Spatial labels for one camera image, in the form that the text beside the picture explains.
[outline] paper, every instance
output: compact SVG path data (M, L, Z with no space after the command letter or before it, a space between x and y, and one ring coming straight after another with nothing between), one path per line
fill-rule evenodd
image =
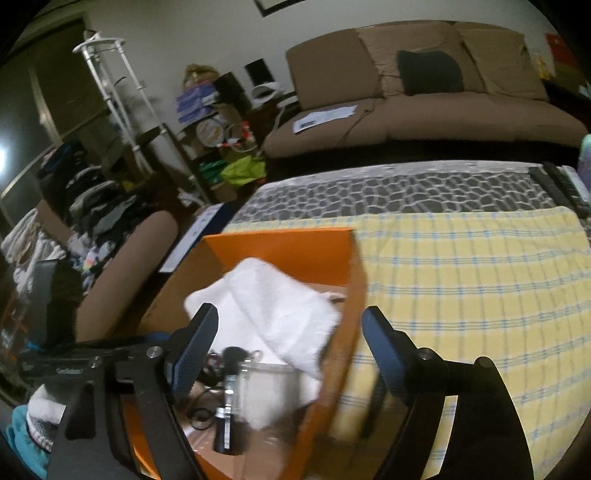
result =
M307 128L315 127L316 125L325 124L338 118L347 118L355 113L357 105L353 106L342 106L340 108L334 108L332 110L325 110L322 112L312 112L306 115L304 118L296 120L293 125L294 133L299 133Z
M187 252L191 250L191 247L197 241L199 235L203 233L207 224L213 219L215 214L218 212L220 208L222 208L223 203L218 203L217 205L212 205L208 207L195 222L191 225L191 228L187 233L183 235L180 241L177 243L177 246L174 247L173 251L170 253L160 270L160 273L172 273L176 270L179 263L183 260L184 256L187 255Z

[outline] yellow checkered cloth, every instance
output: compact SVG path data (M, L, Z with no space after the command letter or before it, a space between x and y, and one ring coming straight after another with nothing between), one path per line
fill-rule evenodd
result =
M591 408L591 257L574 213L396 213L239 223L226 231L331 226L355 228L368 305L394 328L444 359L492 358L521 419L535 477L543 478ZM332 425L340 445L358 439L375 378L361 337ZM335 447L313 469L315 478L373 476L404 413L396 399L387 400L365 447ZM423 478L439 471L455 401L446 400Z

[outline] teal cloth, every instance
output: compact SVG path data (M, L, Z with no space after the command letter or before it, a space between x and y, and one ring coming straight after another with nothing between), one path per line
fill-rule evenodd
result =
M21 405L12 412L12 424L6 429L4 436L31 472L40 478L47 478L47 464L49 454L33 442L27 429L27 406Z

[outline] pile of clothes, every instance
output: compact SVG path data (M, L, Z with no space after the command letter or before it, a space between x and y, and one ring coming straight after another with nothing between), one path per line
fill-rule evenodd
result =
M68 249L88 292L127 237L155 209L107 180L100 167L89 165L78 140L59 147L37 176L43 198L76 232Z

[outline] wall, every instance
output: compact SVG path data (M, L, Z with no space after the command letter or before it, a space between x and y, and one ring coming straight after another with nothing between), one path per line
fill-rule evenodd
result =
M530 52L540 53L552 68L544 34L555 30L527 0L306 0L266 18L253 0L85 0L73 7L84 10L104 36L127 40L132 66L173 131L180 130L174 99L187 64L233 71L248 91L252 85L243 66L263 57L291 89L285 51L342 28L418 18L487 22L523 33ZM116 77L123 71L117 60L109 59ZM134 109L143 128L153 126L138 104Z

